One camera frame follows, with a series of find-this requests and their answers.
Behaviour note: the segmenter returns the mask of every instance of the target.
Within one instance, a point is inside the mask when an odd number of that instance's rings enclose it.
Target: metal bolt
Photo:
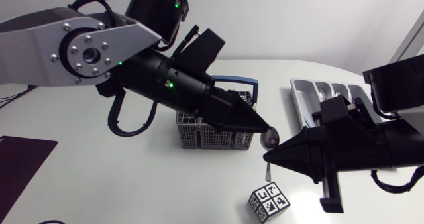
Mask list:
[[[102,22],[100,22],[99,24],[97,24],[97,28],[100,29],[100,30],[105,29],[105,27],[106,27],[105,24],[102,23]]]
[[[77,54],[77,53],[78,53],[78,48],[77,48],[77,47],[75,47],[75,46],[72,46],[72,47],[71,47],[71,53],[72,53],[72,54]]]
[[[75,70],[80,71],[83,68],[81,64],[75,64]]]
[[[50,55],[50,61],[52,61],[52,62],[56,62],[57,60],[59,60],[58,55],[56,55],[56,54],[52,54],[52,55]]]
[[[93,68],[93,75],[99,75],[100,71],[97,68]]]
[[[86,43],[91,43],[91,42],[93,42],[93,38],[92,38],[90,35],[87,35],[87,36],[85,36],[84,41],[85,41]]]
[[[62,27],[65,31],[71,31],[71,25],[68,23],[64,23],[64,26]]]
[[[101,48],[104,49],[104,50],[108,50],[109,49],[109,45],[107,44],[107,42],[103,42],[101,44]]]

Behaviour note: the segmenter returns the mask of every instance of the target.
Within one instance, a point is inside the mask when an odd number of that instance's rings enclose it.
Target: gray plastic basket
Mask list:
[[[254,95],[249,91],[238,91],[240,97],[253,106],[256,103],[258,81],[250,78],[215,76],[217,81],[240,82],[254,85]],[[252,142],[253,133],[227,132],[216,133],[212,126],[203,122],[201,117],[196,119],[177,112],[176,124],[180,133],[182,148],[204,149],[235,149],[248,150]]]

